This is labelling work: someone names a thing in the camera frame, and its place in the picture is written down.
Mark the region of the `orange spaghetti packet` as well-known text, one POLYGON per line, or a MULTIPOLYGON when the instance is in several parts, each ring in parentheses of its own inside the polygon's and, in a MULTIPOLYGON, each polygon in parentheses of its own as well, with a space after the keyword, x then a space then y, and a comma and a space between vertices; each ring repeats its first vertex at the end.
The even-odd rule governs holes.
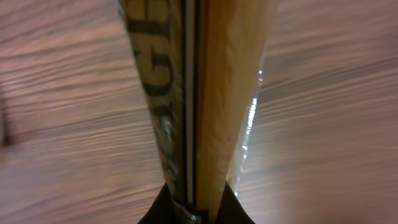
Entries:
POLYGON ((234 192, 276 9, 268 0, 119 3, 173 223, 215 223, 225 182, 234 192))

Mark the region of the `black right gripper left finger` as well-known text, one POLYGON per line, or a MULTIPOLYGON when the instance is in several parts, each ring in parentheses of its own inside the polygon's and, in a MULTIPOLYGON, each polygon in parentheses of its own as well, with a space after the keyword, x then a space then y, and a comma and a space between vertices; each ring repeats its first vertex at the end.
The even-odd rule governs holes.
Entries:
POLYGON ((174 205, 167 184, 161 188, 153 204, 137 224, 172 224, 174 205))

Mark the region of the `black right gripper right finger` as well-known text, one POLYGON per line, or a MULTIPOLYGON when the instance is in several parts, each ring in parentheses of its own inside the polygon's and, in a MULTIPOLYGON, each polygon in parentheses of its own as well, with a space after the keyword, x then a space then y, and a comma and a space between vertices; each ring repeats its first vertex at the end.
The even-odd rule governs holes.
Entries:
POLYGON ((224 185, 224 192, 221 199, 216 224, 255 224, 249 215, 244 211, 236 198, 233 190, 227 182, 224 185))

